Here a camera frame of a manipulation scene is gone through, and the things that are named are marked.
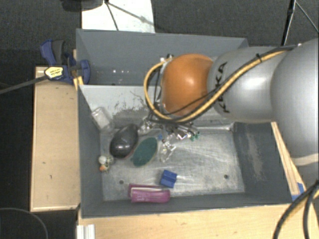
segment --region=dark green object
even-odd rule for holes
[[[136,167],[141,167],[149,163],[155,156],[158,149],[158,141],[154,137],[146,138],[136,147],[132,162]]]

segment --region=white cable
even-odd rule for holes
[[[0,208],[0,212],[1,211],[18,211],[18,212],[22,212],[22,213],[26,213],[26,214],[29,214],[33,217],[35,217],[42,225],[44,231],[45,231],[45,237],[46,239],[49,239],[49,234],[48,234],[48,229],[46,228],[44,222],[35,214],[29,212],[29,211],[26,211],[26,210],[23,210],[23,209],[18,209],[18,208]]]

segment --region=bin floor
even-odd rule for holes
[[[200,128],[200,134],[198,140],[178,142],[166,163],[158,154],[140,168],[129,158],[117,160],[102,173],[104,201],[128,199],[129,183],[159,185],[164,169],[177,174],[172,197],[244,192],[232,132]]]

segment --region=black carpet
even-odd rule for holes
[[[289,1],[152,0],[152,5],[156,32],[246,37],[250,45],[280,45]],[[318,26],[319,0],[297,1]],[[0,0],[0,83],[32,79],[36,64],[45,63],[39,45],[49,38],[63,39],[66,50],[74,49],[80,7],[74,0]],[[296,8],[287,44],[315,37],[318,34]],[[0,127],[0,208],[28,210],[32,87],[0,96]],[[75,212],[52,212],[41,218],[50,238],[74,236]],[[0,219],[4,233],[9,215],[5,219],[0,213]]]

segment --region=blue block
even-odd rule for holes
[[[160,183],[169,188],[173,188],[176,182],[177,174],[164,170]]]

